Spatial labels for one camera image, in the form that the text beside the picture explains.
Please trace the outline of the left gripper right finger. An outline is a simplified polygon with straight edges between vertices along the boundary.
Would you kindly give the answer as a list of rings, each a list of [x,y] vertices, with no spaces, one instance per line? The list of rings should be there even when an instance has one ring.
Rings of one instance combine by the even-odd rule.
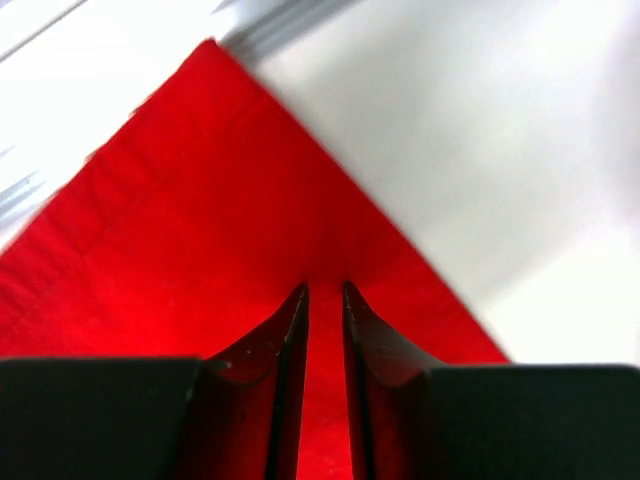
[[[343,288],[357,479],[635,479],[630,365],[463,365],[431,356]]]

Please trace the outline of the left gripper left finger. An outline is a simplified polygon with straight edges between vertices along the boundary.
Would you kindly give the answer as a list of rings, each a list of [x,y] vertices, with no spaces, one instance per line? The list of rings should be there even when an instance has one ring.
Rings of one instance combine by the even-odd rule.
[[[5,479],[292,479],[309,291],[218,354],[1,363]]]

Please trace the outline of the red trousers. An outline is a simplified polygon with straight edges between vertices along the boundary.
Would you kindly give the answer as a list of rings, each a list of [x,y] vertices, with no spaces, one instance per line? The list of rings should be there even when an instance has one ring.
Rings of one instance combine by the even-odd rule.
[[[297,475],[352,475],[342,286],[436,357],[505,355],[399,229],[216,43],[201,43],[1,257],[1,352],[209,356],[299,284]]]

